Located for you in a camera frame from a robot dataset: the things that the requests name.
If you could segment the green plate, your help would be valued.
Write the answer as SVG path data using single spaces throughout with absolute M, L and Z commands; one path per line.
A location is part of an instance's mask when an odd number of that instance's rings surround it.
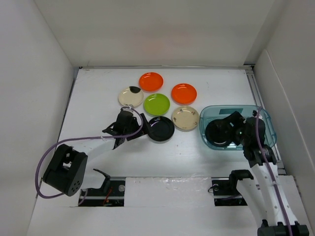
M 162 116 L 168 112 L 169 108 L 169 98 L 161 93 L 151 94 L 144 100 L 144 110 L 153 116 Z

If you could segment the cream plate with black patch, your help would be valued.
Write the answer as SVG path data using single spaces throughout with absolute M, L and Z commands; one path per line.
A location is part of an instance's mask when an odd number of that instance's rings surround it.
M 118 101 L 123 106 L 138 107 L 144 100 L 144 92 L 141 88 L 130 86 L 122 90 L 118 95 Z

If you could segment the orange plate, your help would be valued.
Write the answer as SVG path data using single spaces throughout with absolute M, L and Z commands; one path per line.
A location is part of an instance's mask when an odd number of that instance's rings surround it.
M 197 90 L 190 84 L 181 83 L 173 87 L 171 96 L 176 103 L 187 105 L 196 100 Z
M 147 92 L 158 91 L 164 84 L 163 77 L 156 72 L 148 72 L 139 78 L 139 86 Z

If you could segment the cream plate with flowers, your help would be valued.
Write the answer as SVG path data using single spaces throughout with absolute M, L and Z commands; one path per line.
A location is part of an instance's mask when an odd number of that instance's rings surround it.
M 191 106 L 180 106 L 173 111 L 172 121 L 181 130 L 193 130 L 199 124 L 199 113 Z

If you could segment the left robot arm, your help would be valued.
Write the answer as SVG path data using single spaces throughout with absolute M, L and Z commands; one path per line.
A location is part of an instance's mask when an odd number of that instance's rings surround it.
M 40 163 L 43 163 L 44 158 L 54 151 L 42 181 L 60 193 L 45 196 L 37 186 L 38 195 L 44 199 L 62 195 L 73 196 L 83 183 L 89 160 L 113 151 L 124 142 L 137 139 L 148 134 L 149 131 L 149 123 L 143 113 L 131 107 L 122 107 L 116 121 L 103 130 L 102 135 L 69 138 L 57 142 L 44 153 Z

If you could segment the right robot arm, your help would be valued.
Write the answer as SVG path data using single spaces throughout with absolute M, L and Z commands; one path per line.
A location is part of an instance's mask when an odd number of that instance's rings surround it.
M 259 114 L 244 118 L 235 111 L 223 119 L 224 135 L 243 146 L 250 165 L 248 171 L 232 171 L 227 187 L 245 199 L 257 223 L 257 235 L 308 236 L 307 225 L 298 222 L 286 199 L 274 152 L 264 143 L 266 126 Z

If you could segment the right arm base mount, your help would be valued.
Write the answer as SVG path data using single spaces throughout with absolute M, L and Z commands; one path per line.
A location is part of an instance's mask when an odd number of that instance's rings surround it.
M 229 177 L 214 177 L 208 192 L 213 194 L 217 207 L 249 206 L 262 203 L 262 195 L 249 170 L 233 170 Z

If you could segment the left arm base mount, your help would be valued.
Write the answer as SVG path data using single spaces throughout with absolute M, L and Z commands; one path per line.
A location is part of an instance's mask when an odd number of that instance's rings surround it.
M 99 169 L 93 171 L 102 175 L 103 179 L 95 176 L 86 177 L 80 190 L 79 207 L 123 207 L 125 201 L 126 177 L 111 177 Z

